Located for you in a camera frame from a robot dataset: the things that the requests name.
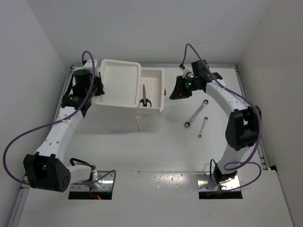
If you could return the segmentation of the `white top drawer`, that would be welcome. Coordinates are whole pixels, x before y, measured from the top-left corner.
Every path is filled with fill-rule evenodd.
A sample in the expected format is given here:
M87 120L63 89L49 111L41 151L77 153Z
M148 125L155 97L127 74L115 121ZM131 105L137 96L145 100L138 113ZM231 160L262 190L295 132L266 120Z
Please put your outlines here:
M142 115L159 115L164 109L164 70L162 68L143 68L141 71L141 94L143 98L143 85L145 85L146 98L150 100L151 106L148 103L143 107L139 104L139 114Z

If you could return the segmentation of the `white drawer cabinet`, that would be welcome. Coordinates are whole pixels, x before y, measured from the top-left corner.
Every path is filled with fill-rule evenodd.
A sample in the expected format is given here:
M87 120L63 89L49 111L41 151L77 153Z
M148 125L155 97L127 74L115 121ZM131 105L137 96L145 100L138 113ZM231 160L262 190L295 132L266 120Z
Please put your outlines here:
M100 65L104 94L95 98L98 114L110 131L139 131L141 65L104 59Z

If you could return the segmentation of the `large silver ratchet wrench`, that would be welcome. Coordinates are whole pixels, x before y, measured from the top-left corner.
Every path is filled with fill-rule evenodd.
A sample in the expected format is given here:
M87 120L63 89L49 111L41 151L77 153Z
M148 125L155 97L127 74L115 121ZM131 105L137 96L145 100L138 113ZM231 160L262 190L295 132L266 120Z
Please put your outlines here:
M190 128L192 122L194 121L194 119L199 115L199 113L202 111L202 109L208 105L209 101L208 100L204 100L202 102L202 104L200 105L200 107L195 111L195 113L190 117L189 120L187 120L185 123L184 123L184 127L185 128Z

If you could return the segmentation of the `black handled scissors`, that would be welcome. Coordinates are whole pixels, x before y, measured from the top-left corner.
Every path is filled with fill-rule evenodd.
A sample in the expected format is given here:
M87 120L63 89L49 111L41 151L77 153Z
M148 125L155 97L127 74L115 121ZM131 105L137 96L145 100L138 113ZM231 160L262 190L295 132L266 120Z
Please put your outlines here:
M139 102L139 106L141 106L141 107L152 107L151 101L146 96L146 88L145 88L144 84L143 84L142 95L143 95L143 97Z

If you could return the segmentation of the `small silver wrench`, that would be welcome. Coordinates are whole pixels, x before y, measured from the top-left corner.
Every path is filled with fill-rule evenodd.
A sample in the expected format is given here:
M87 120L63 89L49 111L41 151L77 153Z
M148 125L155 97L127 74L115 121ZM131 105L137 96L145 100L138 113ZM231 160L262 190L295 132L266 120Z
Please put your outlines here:
M198 134L198 138L202 138L202 134L203 134L203 131L204 131L204 128L205 128L205 125L206 125L207 121L208 121L208 118L205 117L204 120L203 120L201 129L200 129L200 132Z

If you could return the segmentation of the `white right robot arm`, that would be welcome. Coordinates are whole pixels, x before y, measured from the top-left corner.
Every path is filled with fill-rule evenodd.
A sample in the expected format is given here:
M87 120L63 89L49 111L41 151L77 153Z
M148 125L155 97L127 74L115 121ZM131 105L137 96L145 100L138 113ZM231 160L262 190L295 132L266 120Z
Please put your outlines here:
M240 100L228 91L222 76L211 73L205 61L195 61L190 67L180 64L182 75L177 76L171 100L185 99L202 90L223 109L228 117L225 130L227 141L222 158L215 164L213 176L216 183L233 178L247 150L260 138L261 110Z

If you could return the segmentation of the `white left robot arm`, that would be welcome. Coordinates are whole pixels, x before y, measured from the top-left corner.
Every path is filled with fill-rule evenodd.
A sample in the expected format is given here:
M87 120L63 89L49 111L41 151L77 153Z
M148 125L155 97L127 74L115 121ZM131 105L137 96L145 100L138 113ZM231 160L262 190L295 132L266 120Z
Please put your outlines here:
M94 165L73 158L71 164L63 163L69 140L80 121L91 107L94 96L103 95L102 80L97 70L74 71L57 117L45 141L32 155L23 160L30 187L64 192L73 183L92 180Z

